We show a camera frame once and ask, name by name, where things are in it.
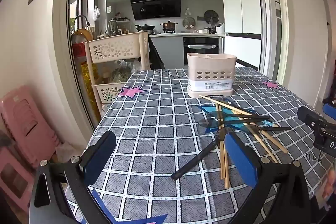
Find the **black handled spoon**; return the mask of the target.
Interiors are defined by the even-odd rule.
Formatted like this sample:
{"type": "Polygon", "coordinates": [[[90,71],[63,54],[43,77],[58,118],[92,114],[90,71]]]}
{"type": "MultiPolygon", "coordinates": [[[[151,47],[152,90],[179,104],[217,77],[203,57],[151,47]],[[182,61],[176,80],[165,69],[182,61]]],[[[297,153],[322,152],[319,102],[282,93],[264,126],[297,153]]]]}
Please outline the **black handled spoon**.
{"type": "MultiPolygon", "coordinates": [[[[231,133],[233,130],[230,127],[224,127],[223,128],[225,132],[225,136],[231,133]]],[[[176,181],[180,179],[184,174],[189,172],[194,166],[198,164],[198,162],[202,161],[212,150],[214,150],[216,147],[219,147],[220,142],[220,131],[218,130],[217,135],[215,139],[208,144],[204,149],[200,151],[195,157],[193,157],[189,162],[187,162],[183,167],[179,168],[176,172],[174,172],[170,177],[176,181]]]]}

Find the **built-in black oven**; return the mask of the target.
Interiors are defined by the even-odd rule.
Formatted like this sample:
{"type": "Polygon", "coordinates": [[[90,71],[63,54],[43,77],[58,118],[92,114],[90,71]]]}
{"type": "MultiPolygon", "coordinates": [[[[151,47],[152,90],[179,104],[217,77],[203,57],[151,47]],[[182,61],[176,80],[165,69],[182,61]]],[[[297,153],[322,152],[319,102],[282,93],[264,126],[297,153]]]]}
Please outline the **built-in black oven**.
{"type": "Polygon", "coordinates": [[[218,54],[219,39],[208,37],[184,37],[183,54],[185,65],[187,65],[188,53],[218,54]]]}

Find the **beige utensil holder caddy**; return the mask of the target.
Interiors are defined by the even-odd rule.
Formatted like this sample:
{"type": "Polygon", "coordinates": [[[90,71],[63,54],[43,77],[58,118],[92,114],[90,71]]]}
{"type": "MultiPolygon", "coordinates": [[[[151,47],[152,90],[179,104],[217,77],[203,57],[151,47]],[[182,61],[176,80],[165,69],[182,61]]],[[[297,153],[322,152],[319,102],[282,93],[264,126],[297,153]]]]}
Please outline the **beige utensil holder caddy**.
{"type": "Polygon", "coordinates": [[[187,65],[189,97],[229,97],[233,94],[236,56],[225,53],[188,53],[187,65]]]}

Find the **white refrigerator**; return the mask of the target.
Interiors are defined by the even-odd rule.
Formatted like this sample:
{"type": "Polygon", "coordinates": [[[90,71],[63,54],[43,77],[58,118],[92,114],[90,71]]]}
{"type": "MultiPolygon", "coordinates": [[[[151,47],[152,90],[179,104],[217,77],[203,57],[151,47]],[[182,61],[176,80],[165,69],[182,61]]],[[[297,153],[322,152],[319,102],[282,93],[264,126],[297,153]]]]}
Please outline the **white refrigerator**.
{"type": "Polygon", "coordinates": [[[239,64],[259,69],[261,61],[260,0],[223,0],[224,53],[237,57],[239,64]]]}

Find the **pink star mat right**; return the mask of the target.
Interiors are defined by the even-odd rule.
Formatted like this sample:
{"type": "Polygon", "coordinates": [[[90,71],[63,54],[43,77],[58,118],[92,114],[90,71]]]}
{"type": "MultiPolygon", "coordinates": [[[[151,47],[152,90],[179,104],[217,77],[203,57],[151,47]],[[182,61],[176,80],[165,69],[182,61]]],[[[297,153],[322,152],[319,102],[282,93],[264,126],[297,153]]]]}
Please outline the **pink star mat right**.
{"type": "Polygon", "coordinates": [[[280,90],[280,87],[277,83],[273,83],[272,81],[266,81],[266,82],[263,82],[263,84],[268,88],[268,89],[271,89],[271,88],[274,88],[274,89],[279,89],[280,90]]]}

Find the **short bamboo chopstick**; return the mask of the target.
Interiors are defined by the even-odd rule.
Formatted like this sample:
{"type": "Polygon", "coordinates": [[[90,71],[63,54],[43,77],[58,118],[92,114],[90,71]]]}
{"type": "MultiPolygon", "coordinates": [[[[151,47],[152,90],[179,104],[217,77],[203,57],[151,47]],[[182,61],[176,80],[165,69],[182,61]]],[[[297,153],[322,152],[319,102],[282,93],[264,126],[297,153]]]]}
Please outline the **short bamboo chopstick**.
{"type": "MultiPolygon", "coordinates": [[[[221,129],[223,127],[222,125],[222,113],[221,113],[221,108],[218,104],[215,104],[216,110],[219,112],[217,114],[217,118],[218,118],[218,129],[221,129]]],[[[224,148],[224,143],[221,140],[219,142],[219,149],[220,149],[220,179],[221,180],[225,180],[226,179],[226,161],[225,161],[225,148],[224,148]]]]}

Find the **pink star mat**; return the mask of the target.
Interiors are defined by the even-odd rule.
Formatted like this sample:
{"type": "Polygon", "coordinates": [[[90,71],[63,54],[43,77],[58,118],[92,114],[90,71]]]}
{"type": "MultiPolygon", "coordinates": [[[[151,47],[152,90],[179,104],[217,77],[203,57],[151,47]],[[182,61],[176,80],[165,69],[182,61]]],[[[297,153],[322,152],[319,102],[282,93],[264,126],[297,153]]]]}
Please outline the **pink star mat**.
{"type": "Polygon", "coordinates": [[[272,81],[266,81],[266,82],[263,82],[263,84],[268,88],[268,89],[271,89],[271,88],[274,88],[274,89],[279,89],[280,90],[280,87],[277,83],[273,83],[272,81]]]}
{"type": "Polygon", "coordinates": [[[133,88],[130,87],[122,87],[121,91],[119,92],[119,96],[127,97],[133,99],[137,94],[141,94],[147,92],[147,90],[143,90],[142,86],[136,86],[133,88]]]}

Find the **bamboo chopstick pair member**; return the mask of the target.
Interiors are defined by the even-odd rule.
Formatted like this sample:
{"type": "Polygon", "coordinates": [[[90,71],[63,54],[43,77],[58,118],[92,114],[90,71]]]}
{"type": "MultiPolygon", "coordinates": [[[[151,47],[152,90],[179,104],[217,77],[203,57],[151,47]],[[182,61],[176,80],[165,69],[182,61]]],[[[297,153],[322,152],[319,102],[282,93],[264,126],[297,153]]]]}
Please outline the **bamboo chopstick pair member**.
{"type": "MultiPolygon", "coordinates": [[[[220,131],[220,141],[222,140],[223,143],[224,143],[225,132],[223,130],[223,128],[224,128],[224,117],[223,117],[222,108],[221,108],[221,113],[222,113],[222,125],[223,125],[223,127],[219,131],[220,131]]],[[[231,185],[230,185],[229,168],[228,168],[228,154],[227,154],[227,151],[226,151],[225,144],[224,144],[224,148],[225,148],[224,155],[225,155],[225,161],[226,161],[226,179],[224,180],[224,188],[228,189],[228,188],[231,187],[231,185]]]]}

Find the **blue translucent spoon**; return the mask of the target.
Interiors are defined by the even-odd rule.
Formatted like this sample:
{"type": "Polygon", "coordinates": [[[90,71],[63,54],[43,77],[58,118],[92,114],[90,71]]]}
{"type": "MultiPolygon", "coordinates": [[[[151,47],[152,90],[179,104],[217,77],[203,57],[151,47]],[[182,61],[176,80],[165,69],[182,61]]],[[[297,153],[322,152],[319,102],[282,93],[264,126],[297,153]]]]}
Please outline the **blue translucent spoon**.
{"type": "MultiPolygon", "coordinates": [[[[219,126],[217,114],[218,111],[213,111],[206,114],[206,118],[198,122],[198,125],[205,128],[215,128],[219,126]]],[[[270,121],[268,115],[244,115],[244,114],[227,114],[223,112],[224,125],[226,124],[240,124],[260,121],[270,121]]]]}

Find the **pink star mat left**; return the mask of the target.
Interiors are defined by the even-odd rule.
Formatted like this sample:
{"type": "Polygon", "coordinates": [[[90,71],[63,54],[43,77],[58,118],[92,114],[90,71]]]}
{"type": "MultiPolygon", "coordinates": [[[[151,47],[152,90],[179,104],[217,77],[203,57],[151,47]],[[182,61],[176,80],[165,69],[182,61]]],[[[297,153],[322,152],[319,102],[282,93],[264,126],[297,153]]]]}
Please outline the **pink star mat left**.
{"type": "Polygon", "coordinates": [[[121,91],[119,92],[119,96],[127,97],[133,99],[137,94],[141,94],[147,92],[147,90],[143,90],[142,86],[136,86],[133,88],[130,87],[122,87],[121,91]]]}

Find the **grey checked tablecloth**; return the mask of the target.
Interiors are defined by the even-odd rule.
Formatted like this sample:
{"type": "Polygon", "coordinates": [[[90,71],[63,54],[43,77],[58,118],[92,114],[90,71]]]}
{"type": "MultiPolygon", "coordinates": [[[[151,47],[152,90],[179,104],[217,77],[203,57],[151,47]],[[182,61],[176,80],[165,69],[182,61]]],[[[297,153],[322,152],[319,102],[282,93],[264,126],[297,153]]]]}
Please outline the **grey checked tablecloth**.
{"type": "MultiPolygon", "coordinates": [[[[108,130],[116,135],[116,147],[92,190],[117,223],[161,215],[166,223],[228,223],[251,191],[234,164],[229,165],[231,187],[224,188],[218,149],[179,180],[170,177],[215,139],[197,124],[205,117],[198,105],[213,105],[190,98],[187,80],[184,69],[135,73],[127,86],[142,86],[147,92],[117,98],[90,139],[94,144],[108,130]]],[[[335,160],[314,147],[313,132],[297,118],[305,102],[280,85],[280,90],[268,89],[266,81],[251,68],[236,69],[230,101],[289,128],[273,134],[287,154],[263,140],[278,162],[301,163],[309,194],[315,194],[335,160]]],[[[253,136],[241,131],[237,135],[259,156],[267,154],[253,136]]]]}

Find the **blue star mat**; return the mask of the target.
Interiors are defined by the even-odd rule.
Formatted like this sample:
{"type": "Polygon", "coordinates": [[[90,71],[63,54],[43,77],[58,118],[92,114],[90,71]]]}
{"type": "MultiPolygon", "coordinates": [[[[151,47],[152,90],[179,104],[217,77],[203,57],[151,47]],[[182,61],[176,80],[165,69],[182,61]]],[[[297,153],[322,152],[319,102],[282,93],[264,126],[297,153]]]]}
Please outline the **blue star mat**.
{"type": "Polygon", "coordinates": [[[198,105],[198,108],[205,114],[205,118],[198,119],[199,127],[204,128],[205,133],[216,132],[222,126],[229,127],[233,130],[240,130],[251,135],[252,133],[246,128],[245,122],[231,123],[231,121],[242,121],[243,119],[250,120],[251,118],[236,117],[234,113],[226,108],[217,110],[215,106],[198,105]]]}

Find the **patterned bamboo chopstick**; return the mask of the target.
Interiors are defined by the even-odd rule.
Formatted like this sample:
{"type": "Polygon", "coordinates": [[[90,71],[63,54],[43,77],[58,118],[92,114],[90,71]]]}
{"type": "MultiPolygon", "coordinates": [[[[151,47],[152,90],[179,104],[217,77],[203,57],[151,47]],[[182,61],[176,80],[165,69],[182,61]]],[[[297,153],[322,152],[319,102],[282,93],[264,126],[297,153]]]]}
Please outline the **patterned bamboo chopstick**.
{"type": "Polygon", "coordinates": [[[254,138],[260,143],[260,145],[265,149],[266,153],[270,158],[275,162],[278,163],[278,160],[276,159],[274,153],[270,150],[269,146],[267,145],[266,141],[263,140],[261,137],[265,137],[266,140],[270,141],[272,144],[274,144],[278,149],[280,149],[284,154],[288,153],[287,148],[285,148],[279,141],[277,141],[274,137],[272,137],[269,133],[267,133],[265,130],[260,129],[257,124],[255,123],[245,123],[244,124],[254,138]]]}

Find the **black hanging cloth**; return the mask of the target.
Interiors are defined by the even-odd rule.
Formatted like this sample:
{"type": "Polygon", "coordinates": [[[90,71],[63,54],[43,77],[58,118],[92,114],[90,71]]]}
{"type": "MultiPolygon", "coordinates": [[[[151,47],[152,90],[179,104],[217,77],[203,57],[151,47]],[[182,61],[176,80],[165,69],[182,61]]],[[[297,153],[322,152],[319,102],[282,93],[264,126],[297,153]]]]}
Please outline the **black hanging cloth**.
{"type": "Polygon", "coordinates": [[[151,40],[151,37],[148,37],[148,44],[149,44],[149,61],[150,61],[150,69],[151,70],[158,70],[158,69],[165,69],[164,63],[151,40]]]}

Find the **beige plastic storage cart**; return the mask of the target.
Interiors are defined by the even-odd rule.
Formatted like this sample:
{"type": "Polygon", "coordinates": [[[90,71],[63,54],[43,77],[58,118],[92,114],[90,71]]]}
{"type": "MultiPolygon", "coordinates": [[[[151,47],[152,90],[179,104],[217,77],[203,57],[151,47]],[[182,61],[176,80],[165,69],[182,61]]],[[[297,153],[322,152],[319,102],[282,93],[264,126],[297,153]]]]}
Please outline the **beige plastic storage cart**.
{"type": "Polygon", "coordinates": [[[140,31],[110,36],[85,42],[84,46],[94,98],[99,113],[102,114],[102,106],[111,104],[126,82],[104,84],[102,77],[95,79],[93,65],[139,60],[140,69],[149,70],[149,35],[147,32],[140,31]]]}

